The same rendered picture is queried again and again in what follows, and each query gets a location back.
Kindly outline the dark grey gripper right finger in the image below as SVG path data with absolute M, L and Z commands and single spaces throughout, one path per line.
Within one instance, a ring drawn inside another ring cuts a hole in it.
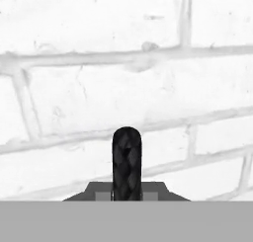
M 145 202 L 187 202 L 188 199 L 170 192 L 163 182 L 142 182 L 142 199 Z

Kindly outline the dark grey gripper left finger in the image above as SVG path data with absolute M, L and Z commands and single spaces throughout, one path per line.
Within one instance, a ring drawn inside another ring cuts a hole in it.
M 90 182 L 86 189 L 65 201 L 73 202 L 110 202 L 113 199 L 111 182 Z

